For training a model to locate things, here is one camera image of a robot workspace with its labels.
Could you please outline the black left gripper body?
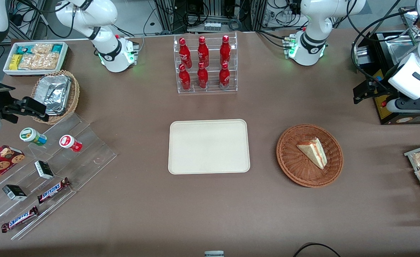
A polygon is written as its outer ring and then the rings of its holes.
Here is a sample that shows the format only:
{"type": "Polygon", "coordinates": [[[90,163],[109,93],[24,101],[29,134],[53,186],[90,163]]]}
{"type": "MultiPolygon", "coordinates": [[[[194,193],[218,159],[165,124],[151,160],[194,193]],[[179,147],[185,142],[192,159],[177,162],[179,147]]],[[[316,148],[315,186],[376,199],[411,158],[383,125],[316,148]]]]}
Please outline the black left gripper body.
{"type": "Polygon", "coordinates": [[[368,87],[366,96],[368,98],[387,96],[388,99],[395,99],[400,96],[399,91],[388,82],[388,79],[367,79],[366,82],[368,87]]]}

